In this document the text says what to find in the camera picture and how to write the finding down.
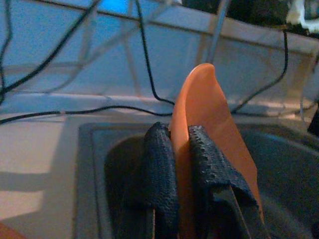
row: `metal rod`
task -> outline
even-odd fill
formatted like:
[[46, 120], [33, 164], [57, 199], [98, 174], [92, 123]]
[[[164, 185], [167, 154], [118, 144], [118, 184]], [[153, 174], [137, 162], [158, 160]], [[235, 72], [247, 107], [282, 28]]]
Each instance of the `metal rod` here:
[[231, 0], [221, 0], [218, 6], [218, 14], [217, 14], [217, 23], [215, 26], [214, 34], [210, 44], [210, 51], [208, 52], [207, 62], [213, 63], [215, 51], [217, 47], [218, 38], [223, 27], [224, 19], [228, 11], [228, 7], [231, 3]]

